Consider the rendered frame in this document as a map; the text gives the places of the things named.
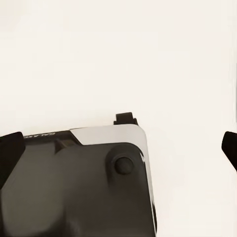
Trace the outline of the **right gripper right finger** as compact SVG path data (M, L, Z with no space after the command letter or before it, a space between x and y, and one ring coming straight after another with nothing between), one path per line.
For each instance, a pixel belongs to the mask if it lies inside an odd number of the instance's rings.
M226 131L221 149L237 171L237 133Z

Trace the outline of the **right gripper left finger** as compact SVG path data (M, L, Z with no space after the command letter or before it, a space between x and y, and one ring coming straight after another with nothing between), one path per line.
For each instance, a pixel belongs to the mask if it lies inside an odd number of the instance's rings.
M25 150L24 137L20 131L0 137L0 190Z

